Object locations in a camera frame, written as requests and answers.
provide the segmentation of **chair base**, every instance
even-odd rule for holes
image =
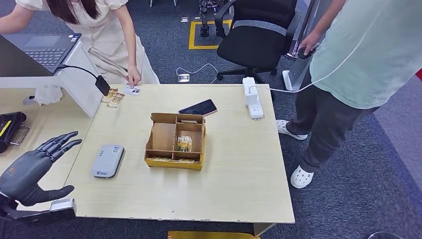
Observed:
[[[236,69],[236,70],[229,70],[229,71],[219,71],[217,73],[217,79],[219,81],[223,80],[223,76],[227,75],[244,75],[245,77],[253,77],[257,84],[265,84],[264,81],[258,73],[264,72],[271,72],[271,75],[277,74],[277,69],[251,69],[251,68],[243,68],[243,69]],[[274,91],[271,91],[271,99],[274,101]]]

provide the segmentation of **robot finger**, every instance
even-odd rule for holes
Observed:
[[[47,153],[47,155],[51,155],[51,154],[53,154],[54,152],[56,152],[57,150],[59,150],[60,149],[60,147],[64,144],[64,143],[66,143],[70,138],[72,138],[72,137],[74,137],[74,136],[77,136],[78,135],[78,132],[77,131],[73,131],[73,132],[70,132],[70,133],[67,133],[67,134],[62,134],[61,136],[59,136],[59,137],[57,137],[54,141],[53,141],[53,144],[52,145],[50,145],[50,147],[49,148],[47,148],[47,149],[44,149],[43,148],[43,150]]]
[[[51,161],[54,163],[59,159],[63,154],[65,154],[69,149],[71,149],[73,146],[76,146],[82,142],[82,139],[75,139],[70,142],[68,142],[65,146],[63,146],[59,151],[54,152],[50,158]]]
[[[38,148],[35,150],[44,151],[45,149],[49,148],[51,145],[53,145],[53,142],[57,139],[57,137],[51,138],[47,140],[46,142],[42,143]]]

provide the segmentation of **white tissue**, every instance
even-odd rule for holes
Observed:
[[[34,100],[37,101],[40,105],[49,105],[60,101],[62,96],[63,94],[60,86],[44,85],[37,87]]]

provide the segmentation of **white shoe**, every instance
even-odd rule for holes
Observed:
[[[311,183],[313,176],[314,173],[308,173],[298,166],[290,177],[290,183],[295,188],[304,188]]]
[[[292,134],[286,129],[287,120],[276,120],[278,133],[287,134],[295,139],[304,140],[308,137],[307,134]]]

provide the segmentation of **hand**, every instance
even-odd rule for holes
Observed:
[[[301,42],[298,49],[306,47],[304,55],[307,56],[318,43],[319,39],[321,38],[321,35],[322,34],[319,32],[310,32],[309,35],[305,37],[305,39]]]
[[[35,150],[24,153],[0,176],[0,191],[24,206],[49,202],[66,197],[75,188],[67,185],[62,189],[44,191],[38,181],[50,170],[54,162],[73,146],[82,142],[72,140],[62,147],[77,131],[51,138]]]
[[[138,68],[134,65],[130,65],[127,69],[126,80],[129,82],[131,87],[136,86],[142,79],[141,74],[138,71]]]

